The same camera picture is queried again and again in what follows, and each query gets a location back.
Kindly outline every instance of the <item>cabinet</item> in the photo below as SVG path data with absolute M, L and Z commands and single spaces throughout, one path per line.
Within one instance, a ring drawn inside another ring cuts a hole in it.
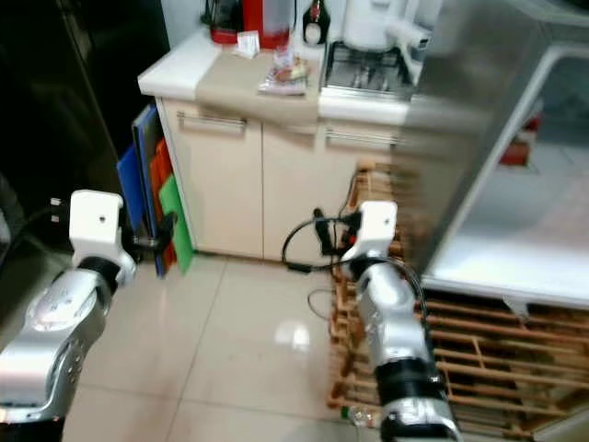
M 345 201 L 358 158 L 390 161 L 395 129 L 362 124 L 323 122 L 316 131 L 264 124 L 262 136 L 264 189 L 264 258 L 278 260 L 284 239 L 320 207 L 336 215 Z M 320 262 L 315 230 L 300 232 L 288 259 Z
M 163 107 L 192 247 L 261 258 L 260 123 L 184 101 Z

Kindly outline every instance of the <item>black cable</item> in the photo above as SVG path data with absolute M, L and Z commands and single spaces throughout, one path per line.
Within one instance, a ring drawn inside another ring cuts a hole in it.
M 417 298 L 420 301 L 420 306 L 422 308 L 422 328 L 423 332 L 425 333 L 425 340 L 427 342 L 428 350 L 430 352 L 432 370 L 435 370 L 435 357 L 433 354 L 432 337 L 430 336 L 430 326 L 427 323 L 427 317 L 429 313 L 427 310 L 427 302 L 425 300 L 425 293 L 423 292 L 420 278 L 417 276 L 413 269 L 411 269 L 405 262 L 401 260 L 387 259 L 387 262 L 390 263 L 397 270 L 399 270 L 403 274 L 403 276 L 405 276 L 405 279 L 410 284 L 411 290 L 413 290 L 413 293 L 417 296 Z
M 358 172 L 355 171 L 352 174 L 352 177 L 350 178 L 350 184 L 348 184 L 348 191 L 346 192 L 346 198 L 345 198 L 345 200 L 343 200 L 343 203 L 340 206 L 340 210 L 338 211 L 338 218 L 341 218 L 341 216 L 343 215 L 343 211 L 346 208 L 346 205 L 348 205 L 348 202 L 350 201 L 350 197 L 352 196 L 353 184 L 354 184 L 354 181 L 356 180 L 357 176 L 358 176 Z M 335 247 L 336 249 L 338 248 L 338 230 L 335 227 L 335 223 L 333 224 L 333 247 Z
M 298 15 L 298 11 L 296 9 L 298 9 L 298 8 L 296 7 L 296 0 L 294 0 L 294 20 L 293 20 L 293 30 L 291 31 L 291 33 L 295 33 L 296 16 Z
M 10 252 L 16 247 L 16 245 L 22 240 L 22 238 L 25 235 L 25 232 L 30 227 L 30 225 L 37 222 L 42 217 L 51 214 L 53 212 L 53 210 L 54 210 L 54 207 L 45 207 L 45 208 L 40 209 L 39 211 L 37 211 L 37 212 L 33 213 L 31 216 L 29 216 L 29 218 L 27 218 L 25 220 L 25 222 L 22 224 L 22 226 L 20 226 L 17 229 L 17 232 L 10 239 L 8 246 L 6 247 L 6 249 L 4 250 L 2 255 L 0 255 L 0 271 L 4 267 L 6 258 L 8 257 Z
M 318 318 L 321 318 L 322 320 L 329 321 L 329 316 L 322 315 L 321 312 L 319 312 L 315 308 L 315 306 L 313 305 L 313 302 L 311 301 L 311 298 L 313 297 L 313 295 L 316 295 L 317 293 L 329 293 L 329 294 L 333 295 L 333 293 L 335 293 L 335 292 L 333 290 L 331 290 L 330 288 L 316 288 L 315 290 L 312 290 L 311 292 L 309 292 L 308 295 L 306 296 L 306 303 L 309 305 L 309 308 L 315 314 L 315 316 L 317 316 Z
M 321 223 L 321 222 L 338 223 L 338 222 L 343 222 L 343 221 L 341 220 L 341 218 L 334 217 L 334 216 L 332 216 L 332 217 L 317 217 L 317 218 L 309 219 L 309 220 L 305 221 L 304 223 L 301 223 L 297 227 L 295 227 L 291 231 L 291 233 L 288 234 L 288 237 L 286 237 L 286 239 L 284 240 L 282 258 L 281 258 L 281 261 L 284 264 L 286 264 L 286 266 L 289 269 L 298 270 L 299 272 L 304 272 L 304 273 L 311 273 L 311 272 L 315 272 L 315 271 L 319 271 L 319 270 L 328 270 L 336 265 L 339 265 L 336 262 L 336 263 L 328 264 L 328 267 L 322 266 L 322 265 L 317 266 L 317 265 L 312 265 L 312 264 L 303 264 L 300 262 L 290 262 L 286 259 L 286 251 L 288 250 L 288 245 L 293 240 L 293 237 L 303 228 L 305 228 L 307 226 L 315 225 L 315 223 L 317 223 L 317 222 L 319 222 L 319 223 Z

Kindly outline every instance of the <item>tile floor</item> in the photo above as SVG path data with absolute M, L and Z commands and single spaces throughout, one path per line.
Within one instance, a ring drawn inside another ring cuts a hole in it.
M 356 442 L 324 405 L 326 322 L 306 304 L 321 287 L 324 274 L 222 257 L 164 281 L 140 266 L 87 357 L 64 441 Z

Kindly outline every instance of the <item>red container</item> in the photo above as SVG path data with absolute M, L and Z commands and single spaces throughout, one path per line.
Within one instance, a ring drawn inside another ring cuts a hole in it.
M 211 28 L 211 40 L 217 44 L 237 44 L 237 32 Z
M 244 30 L 256 30 L 262 49 L 288 44 L 292 0 L 243 0 Z

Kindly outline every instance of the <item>gas stove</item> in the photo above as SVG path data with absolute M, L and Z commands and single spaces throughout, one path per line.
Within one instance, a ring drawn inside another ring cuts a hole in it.
M 321 77 L 321 94 L 358 99 L 409 101 L 414 86 L 400 50 L 362 52 L 332 42 Z

